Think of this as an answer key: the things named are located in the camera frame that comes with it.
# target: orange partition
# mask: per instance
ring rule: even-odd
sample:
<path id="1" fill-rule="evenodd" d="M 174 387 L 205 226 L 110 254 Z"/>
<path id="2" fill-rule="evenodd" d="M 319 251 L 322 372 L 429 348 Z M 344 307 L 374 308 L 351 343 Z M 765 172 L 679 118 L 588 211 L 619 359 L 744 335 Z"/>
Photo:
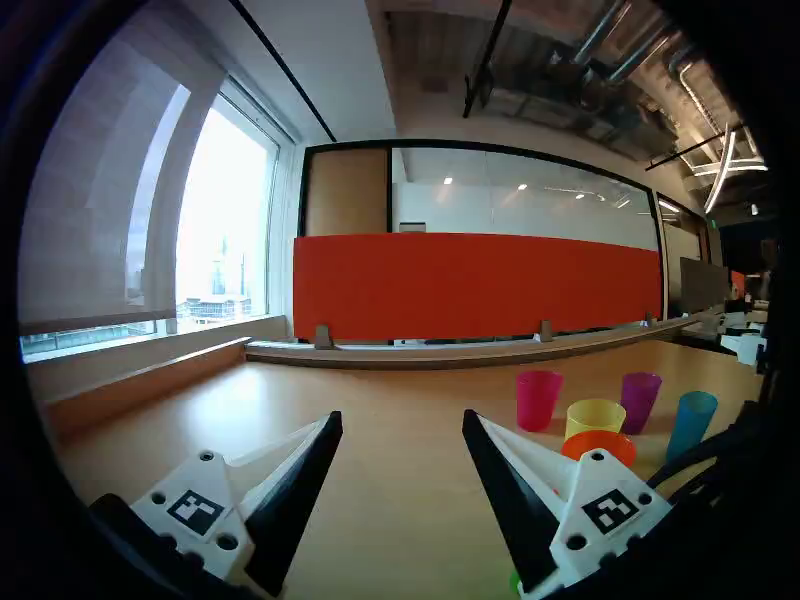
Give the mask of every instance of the orange partition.
<path id="1" fill-rule="evenodd" d="M 313 338 L 470 338 L 660 318 L 658 253 L 516 235 L 303 237 L 294 248 L 294 329 Z"/>
<path id="2" fill-rule="evenodd" d="M 736 286 L 736 297 L 744 298 L 744 274 L 731 271 L 731 283 Z"/>

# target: wooden table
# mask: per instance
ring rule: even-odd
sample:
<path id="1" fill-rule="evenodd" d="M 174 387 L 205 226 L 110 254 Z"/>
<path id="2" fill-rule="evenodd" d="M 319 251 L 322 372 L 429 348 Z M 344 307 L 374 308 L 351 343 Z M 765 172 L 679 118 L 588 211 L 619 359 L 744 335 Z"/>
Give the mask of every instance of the wooden table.
<path id="1" fill-rule="evenodd" d="M 515 376 L 565 376 L 549 430 L 525 434 L 552 449 L 574 401 L 618 399 L 622 375 L 664 383 L 634 470 L 663 462 L 678 398 L 719 399 L 709 433 L 723 430 L 760 377 L 733 356 L 646 341 L 534 366 L 426 372 L 338 371 L 245 363 L 118 419 L 63 448 L 77 492 L 131 502 L 202 448 L 235 457 L 331 410 L 344 437 L 286 579 L 293 598 L 512 598 L 511 559 L 461 436 L 465 408 L 511 429 Z M 666 492 L 677 486 L 667 482 Z"/>

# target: window blind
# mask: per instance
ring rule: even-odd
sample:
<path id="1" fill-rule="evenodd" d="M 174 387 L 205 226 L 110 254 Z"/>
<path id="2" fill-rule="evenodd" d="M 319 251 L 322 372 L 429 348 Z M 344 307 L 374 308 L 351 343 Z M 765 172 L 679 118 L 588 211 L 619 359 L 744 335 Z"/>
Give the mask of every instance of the window blind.
<path id="1" fill-rule="evenodd" d="M 224 70 L 151 4 L 89 66 L 44 148 L 19 255 L 20 333 L 175 316 L 175 243 Z"/>

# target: yellow cup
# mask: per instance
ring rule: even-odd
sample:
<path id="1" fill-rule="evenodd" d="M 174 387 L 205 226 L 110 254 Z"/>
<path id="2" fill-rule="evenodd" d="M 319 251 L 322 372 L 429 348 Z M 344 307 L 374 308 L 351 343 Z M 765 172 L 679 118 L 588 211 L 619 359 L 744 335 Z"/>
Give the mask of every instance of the yellow cup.
<path id="1" fill-rule="evenodd" d="M 580 400 L 567 409 L 567 431 L 564 440 L 576 433 L 602 429 L 619 433 L 625 421 L 625 409 L 616 402 L 601 398 Z"/>

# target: pink cup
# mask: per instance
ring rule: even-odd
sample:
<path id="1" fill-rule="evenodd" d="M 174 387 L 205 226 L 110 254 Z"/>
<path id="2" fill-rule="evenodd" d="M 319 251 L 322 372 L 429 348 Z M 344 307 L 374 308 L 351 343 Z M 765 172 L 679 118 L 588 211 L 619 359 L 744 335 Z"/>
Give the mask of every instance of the pink cup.
<path id="1" fill-rule="evenodd" d="M 525 431 L 546 429 L 564 383 L 552 371 L 527 371 L 517 375 L 517 424 Z"/>

